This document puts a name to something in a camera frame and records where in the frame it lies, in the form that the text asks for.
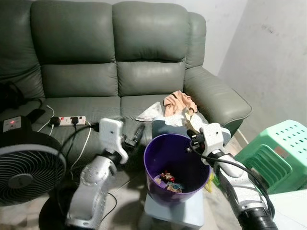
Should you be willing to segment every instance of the green plastic stool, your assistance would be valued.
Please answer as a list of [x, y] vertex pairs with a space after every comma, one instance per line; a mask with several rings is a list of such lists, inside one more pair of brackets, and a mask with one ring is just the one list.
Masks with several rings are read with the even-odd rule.
[[307, 128], [287, 120], [262, 131], [235, 159], [267, 182], [269, 194], [307, 187]]

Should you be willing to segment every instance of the pink cloth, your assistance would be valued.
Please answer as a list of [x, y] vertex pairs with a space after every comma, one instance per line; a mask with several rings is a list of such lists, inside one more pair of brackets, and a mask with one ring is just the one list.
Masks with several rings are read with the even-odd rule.
[[190, 115], [193, 115], [197, 111], [197, 106], [191, 97], [180, 90], [164, 98], [163, 105], [165, 106], [165, 116], [181, 113], [184, 108], [189, 109]]

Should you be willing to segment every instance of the fan grille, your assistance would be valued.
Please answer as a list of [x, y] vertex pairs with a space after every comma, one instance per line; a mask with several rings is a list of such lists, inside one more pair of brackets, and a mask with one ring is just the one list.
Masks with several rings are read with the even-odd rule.
[[0, 205], [27, 202], [50, 191], [66, 170], [61, 157], [38, 150], [0, 155]]

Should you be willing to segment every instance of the power strip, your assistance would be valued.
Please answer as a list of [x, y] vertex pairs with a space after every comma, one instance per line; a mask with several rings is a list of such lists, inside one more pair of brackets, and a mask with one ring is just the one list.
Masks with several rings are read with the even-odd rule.
[[[59, 126], [73, 126], [71, 122], [72, 118], [75, 116], [59, 116], [60, 124]], [[79, 122], [76, 124], [77, 126], [86, 125], [86, 117], [85, 116], [76, 116], [79, 119]]]

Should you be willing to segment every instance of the white cable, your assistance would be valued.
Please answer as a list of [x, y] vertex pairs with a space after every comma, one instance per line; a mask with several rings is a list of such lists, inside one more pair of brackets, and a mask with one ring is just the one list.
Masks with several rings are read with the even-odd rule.
[[[54, 117], [54, 110], [53, 110], [53, 108], [51, 108], [49, 105], [47, 105], [47, 108], [49, 108], [49, 109], [52, 110], [52, 117]], [[48, 125], [48, 124], [49, 124], [49, 121], [48, 121], [46, 124], [44, 124], [44, 125], [38, 130], [38, 132], [40, 132], [46, 125]]]
[[82, 156], [82, 154], [83, 154], [83, 152], [84, 152], [85, 146], [86, 146], [86, 144], [87, 144], [87, 141], [88, 141], [88, 139], [90, 138], [91, 131], [92, 131], [92, 128], [90, 128], [90, 131], [88, 132], [88, 135], [87, 135], [85, 144], [84, 144], [84, 146], [83, 146], [83, 149], [81, 150], [81, 153], [80, 153], [79, 157], [77, 158], [77, 160], [76, 160], [76, 161], [72, 164], [72, 166], [71, 166], [70, 172], [71, 172], [71, 179], [72, 179], [72, 180], [73, 180], [72, 168], [75, 166], [75, 164], [78, 162], [78, 160], [80, 160], [80, 158], [81, 158], [81, 156]]
[[53, 130], [54, 125], [51, 126], [51, 131], [49, 133], [49, 136], [51, 136], [52, 130]]

